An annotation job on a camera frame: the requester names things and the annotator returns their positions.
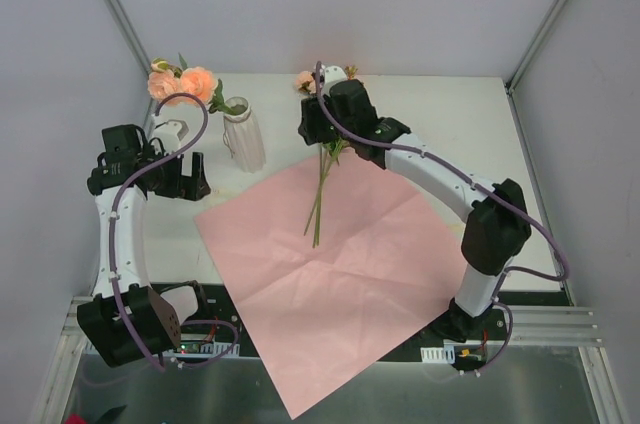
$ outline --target vase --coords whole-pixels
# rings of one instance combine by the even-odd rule
[[[244,109],[238,115],[224,114],[223,140],[231,151],[231,157],[243,171],[259,171],[266,162],[266,156],[255,112],[243,97],[231,97],[225,104],[238,112]]]

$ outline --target tabletop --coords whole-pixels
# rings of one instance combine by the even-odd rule
[[[193,218],[225,202],[297,162],[317,156],[297,134],[302,96],[293,88],[295,76],[286,74],[220,74],[225,97],[245,97],[262,132],[266,165],[254,174],[235,164],[222,141],[222,116],[210,115],[204,136],[194,151],[204,154],[205,172],[213,189],[199,202],[149,196],[144,219],[144,250],[152,282],[222,283],[215,264],[200,238]],[[511,108],[499,78],[362,76],[378,115],[394,117],[435,152],[468,172],[494,182],[509,177],[524,191],[529,214],[540,220],[531,178],[513,121]],[[179,104],[165,107],[163,117],[187,122],[187,142],[200,128],[200,109]],[[185,173],[191,169],[185,156]],[[444,204],[425,191],[425,198],[452,232],[462,239],[464,224]],[[514,264],[555,274],[549,247],[537,231]],[[504,290],[557,291],[559,285],[522,273],[510,275]]]

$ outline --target pink wrapping paper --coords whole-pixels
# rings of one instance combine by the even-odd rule
[[[325,184],[320,246],[303,230],[310,158],[196,223],[291,418],[444,312],[460,243],[404,178],[351,151]]]

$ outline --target white wall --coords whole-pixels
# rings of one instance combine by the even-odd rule
[[[553,0],[122,0],[152,56],[218,72],[510,77]]]
[[[86,178],[145,81],[102,0],[0,0],[0,421],[24,423],[94,273]]]
[[[571,288],[640,422],[640,0],[572,0],[516,99]]]

